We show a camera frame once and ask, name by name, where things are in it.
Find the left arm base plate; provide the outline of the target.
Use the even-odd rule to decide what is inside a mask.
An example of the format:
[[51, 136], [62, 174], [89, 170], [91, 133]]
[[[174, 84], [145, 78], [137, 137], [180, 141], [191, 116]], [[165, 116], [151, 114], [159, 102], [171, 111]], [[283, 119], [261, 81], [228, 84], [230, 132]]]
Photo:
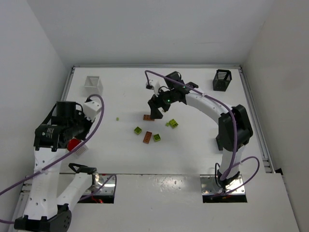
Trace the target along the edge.
[[95, 192], [94, 196], [112, 196], [115, 194], [117, 176], [98, 174], [95, 177], [94, 185], [88, 188], [84, 195]]

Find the orange lego brick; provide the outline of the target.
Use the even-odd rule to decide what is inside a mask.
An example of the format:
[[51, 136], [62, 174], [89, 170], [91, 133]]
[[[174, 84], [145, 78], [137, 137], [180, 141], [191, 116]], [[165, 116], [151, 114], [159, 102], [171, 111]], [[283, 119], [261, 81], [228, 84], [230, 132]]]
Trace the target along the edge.
[[154, 119], [152, 119], [150, 115], [143, 115], [143, 120], [145, 120], [145, 121], [154, 121]]
[[150, 139], [151, 139], [151, 136], [152, 136], [152, 133], [149, 132], [149, 131], [147, 131], [147, 132], [145, 133], [145, 136], [144, 136], [144, 139], [143, 139], [143, 143], [149, 144]]

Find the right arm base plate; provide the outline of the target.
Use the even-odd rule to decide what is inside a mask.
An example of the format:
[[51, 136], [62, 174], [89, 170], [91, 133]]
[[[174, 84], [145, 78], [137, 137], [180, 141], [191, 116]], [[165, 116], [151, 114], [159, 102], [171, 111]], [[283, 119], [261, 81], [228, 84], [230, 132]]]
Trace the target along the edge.
[[[201, 175], [200, 181], [203, 196], [215, 195], [223, 191], [223, 189], [216, 184], [214, 175]], [[230, 184], [226, 185], [225, 188], [226, 192], [234, 190], [229, 193], [229, 195], [245, 195], [246, 193], [245, 187], [243, 186], [242, 175], [233, 180]]]

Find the lime square lego brick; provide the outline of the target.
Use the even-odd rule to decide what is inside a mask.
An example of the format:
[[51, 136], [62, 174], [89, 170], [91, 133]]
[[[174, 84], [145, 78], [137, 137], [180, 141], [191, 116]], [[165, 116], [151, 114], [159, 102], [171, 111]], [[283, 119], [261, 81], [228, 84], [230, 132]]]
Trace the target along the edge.
[[160, 137], [159, 134], [155, 134], [155, 135], [153, 135], [153, 139], [154, 139], [155, 142], [159, 142], [161, 140], [161, 137]]

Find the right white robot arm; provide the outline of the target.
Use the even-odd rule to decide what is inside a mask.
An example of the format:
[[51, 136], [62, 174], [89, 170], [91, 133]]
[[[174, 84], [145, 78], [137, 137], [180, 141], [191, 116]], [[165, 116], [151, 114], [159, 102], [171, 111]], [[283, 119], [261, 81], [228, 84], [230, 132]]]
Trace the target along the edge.
[[154, 92], [148, 100], [151, 119], [161, 119], [172, 103], [182, 102], [191, 106], [218, 125], [216, 138], [222, 151], [222, 161], [216, 171], [217, 184], [225, 189], [228, 184], [238, 178], [243, 148], [253, 136], [253, 129], [246, 108], [241, 104], [231, 106], [202, 92], [193, 82], [185, 83], [179, 72], [175, 71], [163, 77], [167, 90], [159, 83], [147, 79], [146, 88]]

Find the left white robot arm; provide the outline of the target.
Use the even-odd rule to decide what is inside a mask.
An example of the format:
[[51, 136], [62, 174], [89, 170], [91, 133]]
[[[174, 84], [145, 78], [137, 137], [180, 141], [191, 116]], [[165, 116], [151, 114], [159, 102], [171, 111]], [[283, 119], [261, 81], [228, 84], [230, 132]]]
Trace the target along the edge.
[[67, 153], [72, 139], [84, 141], [101, 110], [101, 104], [87, 100], [76, 107], [73, 101], [58, 101], [35, 130], [34, 172], [25, 210], [14, 222], [14, 229], [29, 232], [66, 232], [71, 223], [71, 212], [84, 192], [94, 186], [97, 169], [80, 164], [69, 164], [74, 179], [58, 196], [61, 162], [55, 161]]

